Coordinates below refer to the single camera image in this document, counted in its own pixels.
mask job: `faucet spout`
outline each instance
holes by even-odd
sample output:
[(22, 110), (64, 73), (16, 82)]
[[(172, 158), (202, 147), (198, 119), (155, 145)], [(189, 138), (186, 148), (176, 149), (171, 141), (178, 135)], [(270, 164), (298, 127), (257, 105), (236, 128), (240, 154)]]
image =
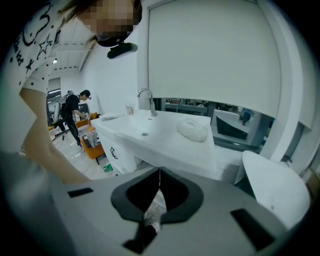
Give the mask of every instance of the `faucet spout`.
[(157, 115), (157, 112), (156, 112), (156, 107), (155, 107), (154, 97), (153, 97), (153, 95), (152, 95), (152, 92), (151, 92), (149, 89), (147, 89), (147, 88), (143, 88), (143, 89), (141, 89), (141, 90), (138, 91), (138, 93), (137, 93), (136, 96), (139, 98), (139, 97), (140, 97), (140, 94), (141, 94), (142, 92), (148, 92), (148, 93), (149, 93), (151, 116), (152, 116), (152, 117), (155, 117), (155, 116)]

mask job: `white cabinet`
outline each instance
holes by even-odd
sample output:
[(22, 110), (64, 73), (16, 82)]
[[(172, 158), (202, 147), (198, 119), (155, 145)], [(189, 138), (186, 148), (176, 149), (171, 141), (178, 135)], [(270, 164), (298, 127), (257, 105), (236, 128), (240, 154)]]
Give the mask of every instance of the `white cabinet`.
[(139, 158), (126, 152), (124, 149), (108, 141), (99, 134), (99, 139), (103, 150), (114, 169), (122, 174), (134, 172), (137, 166), (142, 162)]

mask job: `sink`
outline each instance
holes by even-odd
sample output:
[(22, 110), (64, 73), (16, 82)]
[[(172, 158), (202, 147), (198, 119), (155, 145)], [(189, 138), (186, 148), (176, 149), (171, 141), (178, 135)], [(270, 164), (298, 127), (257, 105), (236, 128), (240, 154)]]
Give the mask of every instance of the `sink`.
[[(194, 142), (177, 131), (180, 120), (192, 119), (207, 128), (204, 142)], [(217, 179), (215, 144), (207, 116), (135, 109), (133, 115), (116, 119), (92, 120), (99, 137), (102, 136), (126, 152), (156, 167), (188, 171)]]

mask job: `person in white t-shirt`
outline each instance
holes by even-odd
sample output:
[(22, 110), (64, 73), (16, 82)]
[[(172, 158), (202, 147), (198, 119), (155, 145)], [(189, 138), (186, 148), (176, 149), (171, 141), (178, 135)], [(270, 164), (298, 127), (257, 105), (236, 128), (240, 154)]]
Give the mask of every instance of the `person in white t-shirt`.
[(64, 183), (88, 180), (55, 148), (48, 133), (46, 100), (60, 28), (77, 17), (92, 32), (114, 38), (142, 18), (141, 0), (47, 1), (24, 25), (0, 70), (0, 152), (25, 155)]

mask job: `hair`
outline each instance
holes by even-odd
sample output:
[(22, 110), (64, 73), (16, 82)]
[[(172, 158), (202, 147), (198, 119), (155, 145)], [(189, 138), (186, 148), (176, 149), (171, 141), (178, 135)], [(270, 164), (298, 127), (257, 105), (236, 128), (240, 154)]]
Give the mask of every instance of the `hair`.
[[(67, 14), (63, 19), (62, 24), (66, 24), (71, 21), (75, 16), (82, 14), (89, 6), (91, 6), (97, 0), (71, 0), (64, 8), (62, 8), (59, 13)], [(138, 15), (139, 23), (142, 19), (142, 4), (141, 0), (134, 0), (133, 8), (135, 13)]]
[(82, 92), (80, 92), (80, 95), (83, 96), (85, 95), (87, 98), (91, 95), (89, 90), (84, 90)]

